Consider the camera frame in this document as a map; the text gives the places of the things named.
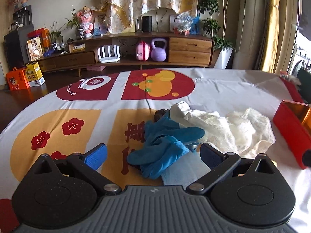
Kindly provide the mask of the white mesh cloth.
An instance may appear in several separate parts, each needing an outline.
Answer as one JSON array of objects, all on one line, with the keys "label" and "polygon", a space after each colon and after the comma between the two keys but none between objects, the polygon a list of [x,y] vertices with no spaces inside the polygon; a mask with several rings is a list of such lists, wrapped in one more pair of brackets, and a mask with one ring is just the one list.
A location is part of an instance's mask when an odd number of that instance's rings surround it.
[{"label": "white mesh cloth", "polygon": [[192,110],[184,120],[204,130],[200,143],[207,143],[223,154],[233,152],[242,158],[255,158],[276,141],[270,119],[253,108],[243,113],[233,111],[225,117],[217,111]]}]

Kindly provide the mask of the white fabric cloth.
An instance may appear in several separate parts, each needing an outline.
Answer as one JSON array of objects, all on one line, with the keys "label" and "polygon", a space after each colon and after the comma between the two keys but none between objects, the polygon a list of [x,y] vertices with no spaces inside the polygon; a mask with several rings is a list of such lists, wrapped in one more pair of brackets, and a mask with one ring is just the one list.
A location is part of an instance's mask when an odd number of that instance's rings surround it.
[{"label": "white fabric cloth", "polygon": [[190,108],[187,102],[180,101],[170,108],[170,119],[177,122],[180,128],[193,127],[187,119],[185,119],[188,113],[192,113],[193,109]]}]

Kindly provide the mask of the light blue face mask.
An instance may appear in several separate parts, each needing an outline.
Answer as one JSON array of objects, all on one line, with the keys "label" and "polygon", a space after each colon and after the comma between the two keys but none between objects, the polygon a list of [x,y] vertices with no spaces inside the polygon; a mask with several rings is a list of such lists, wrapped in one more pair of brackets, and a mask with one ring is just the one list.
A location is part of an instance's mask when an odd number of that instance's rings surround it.
[{"label": "light blue face mask", "polygon": [[165,186],[181,185],[186,189],[211,171],[201,159],[200,146],[198,143],[189,145],[189,152],[164,170],[161,178]]}]

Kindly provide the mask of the printed white tablecloth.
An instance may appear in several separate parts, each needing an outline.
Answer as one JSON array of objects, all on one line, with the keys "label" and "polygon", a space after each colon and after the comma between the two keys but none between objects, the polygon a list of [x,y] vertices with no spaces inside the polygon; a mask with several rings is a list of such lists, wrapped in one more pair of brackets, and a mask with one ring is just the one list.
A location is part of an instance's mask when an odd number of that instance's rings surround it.
[{"label": "printed white tablecloth", "polygon": [[151,69],[94,75],[60,88],[25,108],[1,133],[1,232],[18,226],[12,195],[41,154],[64,159],[104,143],[108,157],[100,173],[122,187],[161,185],[161,177],[145,179],[127,164],[157,110],[185,101],[223,117],[253,108],[273,118],[281,101],[291,99],[277,75],[254,70]]}]

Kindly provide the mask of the brown hair scrunchie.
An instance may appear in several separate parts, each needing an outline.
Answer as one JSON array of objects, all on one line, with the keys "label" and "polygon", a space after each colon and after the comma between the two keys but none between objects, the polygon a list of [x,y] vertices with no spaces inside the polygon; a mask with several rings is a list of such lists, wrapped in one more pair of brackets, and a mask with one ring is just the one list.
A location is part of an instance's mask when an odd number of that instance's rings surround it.
[{"label": "brown hair scrunchie", "polygon": [[156,123],[158,120],[160,120],[165,115],[169,116],[169,113],[170,113],[170,110],[166,110],[166,109],[157,110],[153,116],[153,122]]}]

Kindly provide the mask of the red storage box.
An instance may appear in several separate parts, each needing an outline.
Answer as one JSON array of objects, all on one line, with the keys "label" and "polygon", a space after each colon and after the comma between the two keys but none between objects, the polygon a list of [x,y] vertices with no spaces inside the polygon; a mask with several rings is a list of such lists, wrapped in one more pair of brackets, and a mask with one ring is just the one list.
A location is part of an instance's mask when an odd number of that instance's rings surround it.
[{"label": "red storage box", "polygon": [[310,105],[283,100],[273,123],[301,169],[310,167]]}]

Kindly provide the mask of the yellow carton box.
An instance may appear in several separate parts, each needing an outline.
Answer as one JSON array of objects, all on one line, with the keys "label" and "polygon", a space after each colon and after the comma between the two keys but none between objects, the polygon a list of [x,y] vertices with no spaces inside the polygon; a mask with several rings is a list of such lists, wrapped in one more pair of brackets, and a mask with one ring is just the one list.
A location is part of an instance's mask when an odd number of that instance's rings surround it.
[{"label": "yellow carton box", "polygon": [[26,65],[25,77],[30,87],[42,86],[45,83],[45,79],[38,62]]}]

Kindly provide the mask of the yellow curtain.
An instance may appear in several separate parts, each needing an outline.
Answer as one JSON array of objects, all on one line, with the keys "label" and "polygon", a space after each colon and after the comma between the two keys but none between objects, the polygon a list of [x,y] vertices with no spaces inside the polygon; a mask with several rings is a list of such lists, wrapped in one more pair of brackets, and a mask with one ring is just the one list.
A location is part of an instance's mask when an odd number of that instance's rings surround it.
[{"label": "yellow curtain", "polygon": [[264,28],[255,69],[274,74],[279,42],[280,0],[264,0]]}]

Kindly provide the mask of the orange gift box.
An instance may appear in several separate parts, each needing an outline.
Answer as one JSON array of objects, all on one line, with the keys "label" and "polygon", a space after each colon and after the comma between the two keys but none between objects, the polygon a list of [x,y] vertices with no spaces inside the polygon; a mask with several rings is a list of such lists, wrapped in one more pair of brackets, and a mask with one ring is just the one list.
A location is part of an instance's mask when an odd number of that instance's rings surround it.
[{"label": "orange gift box", "polygon": [[6,80],[10,91],[27,90],[30,87],[23,68],[17,69],[14,67],[12,71],[6,74]]}]

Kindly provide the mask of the purple kettlebell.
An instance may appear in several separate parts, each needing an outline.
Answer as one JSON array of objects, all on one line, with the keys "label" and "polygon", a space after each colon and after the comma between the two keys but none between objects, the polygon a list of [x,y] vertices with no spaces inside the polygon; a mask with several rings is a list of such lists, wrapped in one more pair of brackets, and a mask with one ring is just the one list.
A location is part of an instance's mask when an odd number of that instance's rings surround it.
[{"label": "purple kettlebell", "polygon": [[[164,47],[156,47],[155,42],[163,42]],[[167,58],[166,48],[167,48],[167,40],[163,38],[154,38],[151,41],[152,51],[151,51],[151,59],[155,62],[163,62]]]}]

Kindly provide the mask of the wooden TV cabinet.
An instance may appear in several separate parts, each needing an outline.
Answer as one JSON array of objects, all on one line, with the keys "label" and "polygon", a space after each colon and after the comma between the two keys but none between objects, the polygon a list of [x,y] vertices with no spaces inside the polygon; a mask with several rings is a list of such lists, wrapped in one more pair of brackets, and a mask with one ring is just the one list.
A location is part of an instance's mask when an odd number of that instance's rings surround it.
[{"label": "wooden TV cabinet", "polygon": [[[140,42],[149,44],[150,49],[163,47],[166,59],[156,62],[151,57],[146,61],[136,58],[136,46]],[[119,47],[117,62],[101,63],[102,47]],[[178,35],[174,33],[121,33],[75,40],[68,44],[69,52],[52,54],[37,60],[43,73],[62,70],[78,70],[96,66],[159,66],[159,67],[209,67],[212,63],[214,41],[201,35]]]}]

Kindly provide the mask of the small potted plant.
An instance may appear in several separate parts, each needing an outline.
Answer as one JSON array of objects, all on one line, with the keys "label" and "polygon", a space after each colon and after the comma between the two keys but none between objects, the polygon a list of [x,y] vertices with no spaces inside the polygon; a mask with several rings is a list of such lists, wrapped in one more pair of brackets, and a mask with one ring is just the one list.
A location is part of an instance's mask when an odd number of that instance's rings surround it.
[{"label": "small potted plant", "polygon": [[67,20],[66,26],[67,28],[73,29],[75,28],[76,39],[80,40],[84,38],[84,30],[81,27],[81,20],[79,19],[78,12],[75,10],[74,6],[71,9],[71,18],[65,17]]}]

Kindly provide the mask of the clear plastic bag of items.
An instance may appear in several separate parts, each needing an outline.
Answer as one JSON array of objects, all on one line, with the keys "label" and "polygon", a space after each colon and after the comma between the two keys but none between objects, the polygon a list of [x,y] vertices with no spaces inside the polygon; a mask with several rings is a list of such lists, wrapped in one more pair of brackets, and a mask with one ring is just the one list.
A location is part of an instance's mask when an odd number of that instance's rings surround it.
[{"label": "clear plastic bag of items", "polygon": [[189,35],[191,31],[192,17],[189,12],[178,14],[174,21],[174,33],[178,35]]}]

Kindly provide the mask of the pink plush doll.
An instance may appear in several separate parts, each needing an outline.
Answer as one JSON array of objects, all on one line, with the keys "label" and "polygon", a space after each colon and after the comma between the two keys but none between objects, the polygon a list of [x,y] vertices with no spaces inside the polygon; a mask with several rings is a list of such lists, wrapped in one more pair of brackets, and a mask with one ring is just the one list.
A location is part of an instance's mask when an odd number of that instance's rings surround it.
[{"label": "pink plush doll", "polygon": [[93,31],[93,10],[84,6],[83,9],[77,13],[77,17],[80,22],[80,28],[83,29],[85,38],[91,37]]}]

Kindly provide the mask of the black cylinder speaker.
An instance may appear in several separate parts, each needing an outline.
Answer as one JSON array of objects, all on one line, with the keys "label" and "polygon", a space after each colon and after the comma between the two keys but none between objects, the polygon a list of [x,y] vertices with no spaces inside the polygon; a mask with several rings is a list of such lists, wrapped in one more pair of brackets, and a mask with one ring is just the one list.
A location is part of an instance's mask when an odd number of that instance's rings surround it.
[{"label": "black cylinder speaker", "polygon": [[152,32],[152,16],[142,16],[142,32],[151,33]]}]

